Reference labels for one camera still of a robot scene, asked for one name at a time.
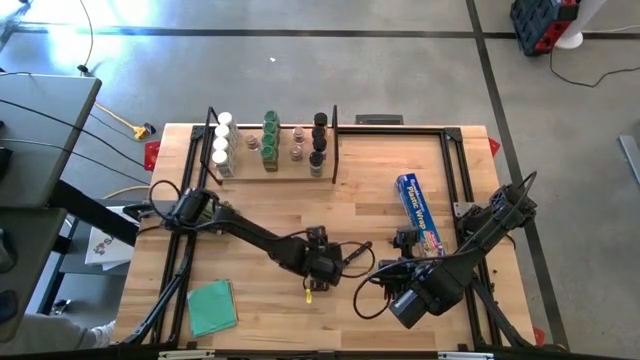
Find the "white printed paper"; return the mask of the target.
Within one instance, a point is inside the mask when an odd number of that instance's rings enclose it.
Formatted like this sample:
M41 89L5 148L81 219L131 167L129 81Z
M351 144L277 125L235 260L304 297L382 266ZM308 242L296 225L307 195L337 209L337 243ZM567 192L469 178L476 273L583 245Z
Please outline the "white printed paper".
M91 227L84 264L108 271L127 264L133 257L134 247Z

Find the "white round stand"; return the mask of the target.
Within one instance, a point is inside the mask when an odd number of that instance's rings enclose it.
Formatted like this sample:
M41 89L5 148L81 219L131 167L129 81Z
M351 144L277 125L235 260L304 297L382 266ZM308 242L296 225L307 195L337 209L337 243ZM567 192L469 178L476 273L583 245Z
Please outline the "white round stand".
M577 18L571 22L567 30L556 41L555 48L572 50L579 47L584 40L582 31L591 18L607 1L608 0L581 0Z

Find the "black and red tool case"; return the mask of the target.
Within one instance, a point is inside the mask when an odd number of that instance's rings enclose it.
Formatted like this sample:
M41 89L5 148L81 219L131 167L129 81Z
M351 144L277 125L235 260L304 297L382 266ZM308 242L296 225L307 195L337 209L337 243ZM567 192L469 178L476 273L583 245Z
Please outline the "black and red tool case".
M523 54L537 57L552 51L577 19L581 0L514 0L510 19Z

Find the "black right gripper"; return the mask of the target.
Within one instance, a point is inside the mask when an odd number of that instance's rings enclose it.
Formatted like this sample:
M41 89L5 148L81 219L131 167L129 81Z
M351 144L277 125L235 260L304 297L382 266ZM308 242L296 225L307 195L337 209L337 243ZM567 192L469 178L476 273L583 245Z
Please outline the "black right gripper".
M419 228L399 228L391 245L400 251L400 257L397 260L379 261L379 269L387 267L379 276L379 285L384 290L386 300L394 300L404 291L406 283L410 280L416 264L409 263L408 260L414 258L413 249L420 243L420 235Z

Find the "person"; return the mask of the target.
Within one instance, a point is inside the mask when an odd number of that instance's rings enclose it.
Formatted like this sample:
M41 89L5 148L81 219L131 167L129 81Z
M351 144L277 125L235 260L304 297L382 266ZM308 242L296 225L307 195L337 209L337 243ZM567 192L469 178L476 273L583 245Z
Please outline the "person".
M102 348L111 344L116 320L84 327L68 318L25 314L13 339L0 342L0 355L19 355Z

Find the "blue plastic wrap box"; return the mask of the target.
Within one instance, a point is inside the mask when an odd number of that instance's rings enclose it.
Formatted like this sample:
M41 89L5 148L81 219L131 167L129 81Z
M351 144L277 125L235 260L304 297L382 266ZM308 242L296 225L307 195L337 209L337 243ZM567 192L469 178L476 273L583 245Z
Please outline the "blue plastic wrap box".
M398 176L395 187L410 226L418 230L417 241L421 255L444 255L444 246L416 175L409 173Z

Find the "grey side desk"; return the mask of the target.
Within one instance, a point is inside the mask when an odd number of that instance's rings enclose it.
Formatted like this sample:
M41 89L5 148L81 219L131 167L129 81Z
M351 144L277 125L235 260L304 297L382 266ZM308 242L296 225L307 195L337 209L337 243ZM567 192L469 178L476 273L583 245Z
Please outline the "grey side desk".
M102 82L0 74L0 147L12 151L0 178L0 343L23 320L67 211L49 198Z

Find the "teal folded cloth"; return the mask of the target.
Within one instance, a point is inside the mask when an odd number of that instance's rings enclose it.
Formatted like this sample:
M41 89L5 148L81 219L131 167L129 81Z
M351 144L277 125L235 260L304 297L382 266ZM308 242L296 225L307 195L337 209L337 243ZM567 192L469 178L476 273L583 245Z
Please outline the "teal folded cloth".
M237 325L233 289L227 279L217 280L187 294L191 334L200 337Z

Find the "grey metal bar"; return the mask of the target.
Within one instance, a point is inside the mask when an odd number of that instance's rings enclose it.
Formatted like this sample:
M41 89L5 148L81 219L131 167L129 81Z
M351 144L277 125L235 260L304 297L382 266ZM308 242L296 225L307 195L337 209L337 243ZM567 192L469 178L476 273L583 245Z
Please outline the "grey metal bar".
M618 142L636 182L640 185L640 148L638 147L635 138L631 135L620 135L618 137Z

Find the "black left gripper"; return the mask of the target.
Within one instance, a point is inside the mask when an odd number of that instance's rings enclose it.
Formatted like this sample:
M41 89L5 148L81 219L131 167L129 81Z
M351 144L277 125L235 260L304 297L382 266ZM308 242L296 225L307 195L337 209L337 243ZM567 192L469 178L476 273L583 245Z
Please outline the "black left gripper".
M344 270L341 246L329 241L324 226L308 227L306 236L308 249L303 262L303 289L324 292L337 287Z

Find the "green-lid spice jars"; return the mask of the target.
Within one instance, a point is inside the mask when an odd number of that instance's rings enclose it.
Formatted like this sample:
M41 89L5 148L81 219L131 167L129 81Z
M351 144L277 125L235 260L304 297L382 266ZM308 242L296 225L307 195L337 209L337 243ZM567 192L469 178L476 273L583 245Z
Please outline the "green-lid spice jars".
M260 150L263 167L267 172L278 171L278 152L274 146L264 145Z

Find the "wooden shelf with black frame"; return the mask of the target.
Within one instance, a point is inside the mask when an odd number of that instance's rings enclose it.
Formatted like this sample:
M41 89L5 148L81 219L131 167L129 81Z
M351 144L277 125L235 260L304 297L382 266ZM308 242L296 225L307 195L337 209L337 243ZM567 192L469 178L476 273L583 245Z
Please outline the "wooden shelf with black frame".
M278 146L275 147L278 152L278 171L267 172L262 163L260 150L262 145L262 136L264 115L259 124L254 125L241 125L235 119L236 126L231 128L235 133L236 139L232 141L235 150L230 153L234 160L235 176L232 178L224 178L216 170L214 162L212 161L212 154L215 152L213 142L216 138L215 128L219 125L218 115L220 113L215 112L213 109L209 110L209 114L205 120L204 125L201 127L203 132L203 149L201 154L201 164L204 170L211 175L218 184L222 185L226 182L242 181L303 181L303 180L315 180L315 179L329 179L331 181L336 180L337 169L339 164L339 127L337 115L327 115L328 124L325 128L325 139L327 140L327 149L323 153L324 155L324 167L323 174L320 178L313 177L310 174L309 156L310 153L315 151L313 149L312 129L314 125L314 116L311 122L306 124L286 124L283 122L283 118L278 113L280 118ZM295 144L293 141L293 129L295 127L302 127L305 129L305 142L301 145ZM260 141L260 149L258 151L250 151L245 144L245 137L249 134L255 135ZM300 146L303 150L304 158L302 161L294 162L290 157L290 150L293 146Z

